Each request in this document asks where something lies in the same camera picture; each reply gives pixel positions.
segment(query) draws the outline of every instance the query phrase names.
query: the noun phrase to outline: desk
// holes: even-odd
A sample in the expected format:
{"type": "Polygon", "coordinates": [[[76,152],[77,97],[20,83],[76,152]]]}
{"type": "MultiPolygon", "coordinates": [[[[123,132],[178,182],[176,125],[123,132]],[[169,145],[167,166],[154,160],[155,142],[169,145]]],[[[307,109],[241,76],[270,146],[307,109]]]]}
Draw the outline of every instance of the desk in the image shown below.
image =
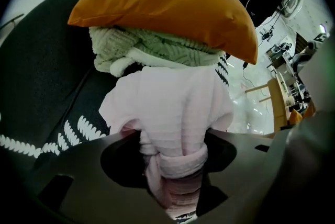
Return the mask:
{"type": "Polygon", "coordinates": [[[287,126],[288,120],[288,111],[286,106],[288,105],[287,102],[289,100],[288,93],[286,92],[285,88],[282,85],[281,79],[276,74],[276,78],[273,78],[267,82],[267,84],[248,89],[245,92],[256,91],[258,89],[262,89],[268,87],[270,92],[270,97],[260,100],[263,102],[267,99],[271,99],[272,103],[272,111],[273,111],[273,126],[274,131],[280,131],[281,127],[287,126]]]}

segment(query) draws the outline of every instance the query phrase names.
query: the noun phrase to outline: textured fleece blanket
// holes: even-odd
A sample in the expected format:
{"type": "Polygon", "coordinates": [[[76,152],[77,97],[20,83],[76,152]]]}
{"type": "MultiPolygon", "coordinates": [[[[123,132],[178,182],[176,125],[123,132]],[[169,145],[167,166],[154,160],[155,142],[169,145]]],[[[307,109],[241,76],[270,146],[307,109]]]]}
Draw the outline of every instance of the textured fleece blanket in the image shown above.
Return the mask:
{"type": "Polygon", "coordinates": [[[166,33],[127,27],[90,27],[95,68],[121,77],[134,62],[148,66],[183,68],[208,66],[222,51],[166,33]]]}

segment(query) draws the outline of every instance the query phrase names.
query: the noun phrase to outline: pink towel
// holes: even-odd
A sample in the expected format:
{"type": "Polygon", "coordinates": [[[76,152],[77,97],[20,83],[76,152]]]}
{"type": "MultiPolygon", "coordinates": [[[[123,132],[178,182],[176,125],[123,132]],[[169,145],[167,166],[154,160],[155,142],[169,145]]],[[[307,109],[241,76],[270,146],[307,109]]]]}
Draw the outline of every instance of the pink towel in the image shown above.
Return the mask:
{"type": "Polygon", "coordinates": [[[187,184],[178,181],[194,175],[207,160],[206,130],[226,131],[232,122],[224,71],[223,58],[216,66],[144,67],[119,79],[100,107],[110,134],[122,128],[142,130],[140,151],[146,156],[148,185],[168,211],[196,207],[201,176],[187,184]]]}

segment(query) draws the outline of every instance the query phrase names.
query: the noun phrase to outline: ceiling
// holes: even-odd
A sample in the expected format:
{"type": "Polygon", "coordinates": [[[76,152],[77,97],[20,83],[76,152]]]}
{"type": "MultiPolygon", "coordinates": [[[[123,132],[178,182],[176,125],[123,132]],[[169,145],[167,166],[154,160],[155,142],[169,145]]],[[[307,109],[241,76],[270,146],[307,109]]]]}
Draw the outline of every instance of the ceiling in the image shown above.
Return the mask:
{"type": "Polygon", "coordinates": [[[329,31],[333,26],[333,18],[324,0],[304,0],[304,5],[290,25],[306,40],[319,34],[319,25],[323,24],[329,31]]]}

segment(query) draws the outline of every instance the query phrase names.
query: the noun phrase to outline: pink garment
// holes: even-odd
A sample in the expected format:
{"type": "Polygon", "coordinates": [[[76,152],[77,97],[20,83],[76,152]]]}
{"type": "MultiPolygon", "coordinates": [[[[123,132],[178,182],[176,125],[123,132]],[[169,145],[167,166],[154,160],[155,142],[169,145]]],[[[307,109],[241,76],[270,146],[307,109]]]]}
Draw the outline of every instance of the pink garment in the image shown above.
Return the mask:
{"type": "Polygon", "coordinates": [[[183,178],[192,178],[207,160],[206,130],[226,131],[232,122],[232,101],[220,69],[144,67],[119,79],[99,109],[110,134],[142,130],[148,185],[170,216],[196,208],[202,177],[186,178],[186,184],[183,178]]]}

